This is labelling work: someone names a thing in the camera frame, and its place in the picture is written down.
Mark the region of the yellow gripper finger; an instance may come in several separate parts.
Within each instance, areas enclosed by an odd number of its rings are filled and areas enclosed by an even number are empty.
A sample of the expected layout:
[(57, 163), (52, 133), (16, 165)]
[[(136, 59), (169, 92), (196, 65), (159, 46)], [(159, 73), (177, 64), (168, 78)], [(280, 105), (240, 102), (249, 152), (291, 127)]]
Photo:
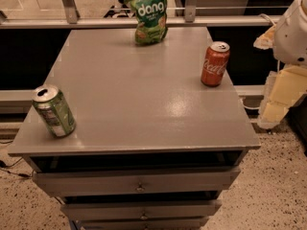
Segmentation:
[(263, 34), (256, 38), (256, 40), (253, 42), (253, 46), (261, 50), (271, 49), (273, 45), (275, 28), (275, 25), (268, 28)]
[(286, 64), (278, 73), (270, 72), (265, 84), (264, 99), (260, 103), (257, 125), (264, 129), (279, 125), (306, 91), (306, 66)]

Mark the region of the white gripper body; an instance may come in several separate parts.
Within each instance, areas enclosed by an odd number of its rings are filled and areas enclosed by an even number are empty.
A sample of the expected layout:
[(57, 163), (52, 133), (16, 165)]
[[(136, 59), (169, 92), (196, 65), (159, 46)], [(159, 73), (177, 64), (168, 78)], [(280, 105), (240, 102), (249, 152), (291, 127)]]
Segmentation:
[(273, 55), (286, 64), (307, 64), (307, 0), (295, 0), (278, 20)]

